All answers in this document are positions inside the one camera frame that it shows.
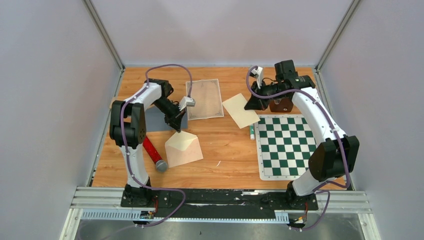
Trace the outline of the cream pink envelope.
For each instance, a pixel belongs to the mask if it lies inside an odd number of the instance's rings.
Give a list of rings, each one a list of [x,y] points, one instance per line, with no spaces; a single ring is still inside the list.
[[[169,168],[204,158],[198,136],[186,131],[175,132],[165,142],[165,152]]]

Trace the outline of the cream letter paper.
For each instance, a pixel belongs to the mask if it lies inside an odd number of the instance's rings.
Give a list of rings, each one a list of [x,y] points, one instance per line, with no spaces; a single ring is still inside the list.
[[[223,107],[240,129],[260,121],[258,114],[254,110],[245,110],[247,103],[241,93],[222,102]]]

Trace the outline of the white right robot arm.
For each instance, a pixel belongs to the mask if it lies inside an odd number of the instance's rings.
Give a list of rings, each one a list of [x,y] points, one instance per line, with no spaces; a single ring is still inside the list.
[[[250,67],[245,80],[251,97],[245,110],[264,111],[271,101],[281,100],[297,107],[309,125],[317,148],[308,160],[308,170],[291,181],[286,204],[298,209],[305,196],[316,193],[321,187],[332,184],[344,189],[351,186],[360,142],[348,135],[331,117],[319,97],[314,81],[308,75],[299,75],[292,60],[274,65],[275,81],[263,82],[263,68]]]

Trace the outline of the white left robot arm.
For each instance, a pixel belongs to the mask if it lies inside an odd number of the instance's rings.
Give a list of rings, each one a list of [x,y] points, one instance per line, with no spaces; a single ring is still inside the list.
[[[164,122],[181,132],[186,112],[180,109],[177,101],[168,98],[173,91],[169,81],[150,78],[132,97],[116,100],[111,106],[109,135],[120,148],[127,171],[123,197],[125,200],[134,199],[142,207],[153,201],[142,151],[147,134],[145,112],[149,106],[156,106],[164,114]]]

